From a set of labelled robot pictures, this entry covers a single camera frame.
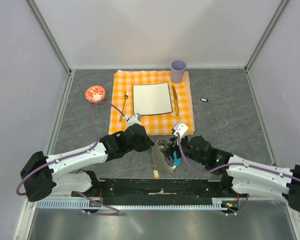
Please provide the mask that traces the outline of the black key tag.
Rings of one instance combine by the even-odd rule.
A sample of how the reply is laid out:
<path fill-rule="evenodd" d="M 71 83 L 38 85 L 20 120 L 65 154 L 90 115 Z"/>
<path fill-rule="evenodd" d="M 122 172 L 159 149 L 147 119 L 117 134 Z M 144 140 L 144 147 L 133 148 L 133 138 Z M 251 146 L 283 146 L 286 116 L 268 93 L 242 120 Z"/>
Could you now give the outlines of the black key tag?
<path fill-rule="evenodd" d="M 201 102 L 205 102 L 205 103 L 209 102 L 209 100 L 208 100 L 207 98 L 203 98 L 203 97 L 201 97 L 199 100 L 200 100 Z"/>

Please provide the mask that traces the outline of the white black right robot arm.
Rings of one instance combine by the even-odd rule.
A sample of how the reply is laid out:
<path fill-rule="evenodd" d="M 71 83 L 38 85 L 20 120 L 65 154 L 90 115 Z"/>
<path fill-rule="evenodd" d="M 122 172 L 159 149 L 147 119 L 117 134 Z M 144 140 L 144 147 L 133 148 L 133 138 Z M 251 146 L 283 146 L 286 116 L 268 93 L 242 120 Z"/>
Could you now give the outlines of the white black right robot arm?
<path fill-rule="evenodd" d="M 219 191 L 225 197 L 234 193 L 276 199 L 300 212 L 300 165 L 293 169 L 249 161 L 212 147 L 202 136 L 173 137 L 159 152 L 174 165 L 193 160 L 205 167 L 206 174 L 221 176 Z"/>

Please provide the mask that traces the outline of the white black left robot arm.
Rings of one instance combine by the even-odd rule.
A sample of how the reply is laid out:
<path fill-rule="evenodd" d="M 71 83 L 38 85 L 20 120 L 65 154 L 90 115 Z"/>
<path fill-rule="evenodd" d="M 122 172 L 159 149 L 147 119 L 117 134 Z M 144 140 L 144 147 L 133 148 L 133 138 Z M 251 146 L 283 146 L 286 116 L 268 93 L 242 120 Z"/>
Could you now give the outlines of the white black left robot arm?
<path fill-rule="evenodd" d="M 17 194 L 22 195 L 24 186 L 29 202 L 37 202 L 48 197 L 57 187 L 57 179 L 89 165 L 120 159 L 125 154 L 145 152 L 155 143 L 148 137 L 146 129 L 133 124 L 125 131 L 118 131 L 101 137 L 93 145 L 88 145 L 59 155 L 45 156 L 42 151 L 34 153 L 20 171 L 21 183 Z"/>

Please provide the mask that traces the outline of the blue key tag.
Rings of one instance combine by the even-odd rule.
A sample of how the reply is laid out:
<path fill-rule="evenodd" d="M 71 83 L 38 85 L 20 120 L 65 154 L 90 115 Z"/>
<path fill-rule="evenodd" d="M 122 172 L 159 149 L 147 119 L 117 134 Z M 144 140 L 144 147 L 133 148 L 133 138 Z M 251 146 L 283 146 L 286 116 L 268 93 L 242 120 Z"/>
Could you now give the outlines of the blue key tag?
<path fill-rule="evenodd" d="M 178 167 L 181 164 L 181 159 L 177 156 L 177 152 L 176 151 L 173 152 L 172 163 L 173 163 L 173 165 L 175 167 Z"/>

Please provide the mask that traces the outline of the yellow key tag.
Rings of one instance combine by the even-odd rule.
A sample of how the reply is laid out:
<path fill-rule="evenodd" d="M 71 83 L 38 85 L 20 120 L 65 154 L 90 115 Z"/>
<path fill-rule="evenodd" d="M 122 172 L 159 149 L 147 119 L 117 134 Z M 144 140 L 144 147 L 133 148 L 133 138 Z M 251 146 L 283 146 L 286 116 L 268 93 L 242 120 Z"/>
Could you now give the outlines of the yellow key tag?
<path fill-rule="evenodd" d="M 159 179 L 160 179 L 160 174 L 159 174 L 159 172 L 158 172 L 157 169 L 154 169 L 154 170 L 153 170 L 153 175 L 154 175 L 154 178 L 155 178 L 156 180 L 159 180 Z"/>

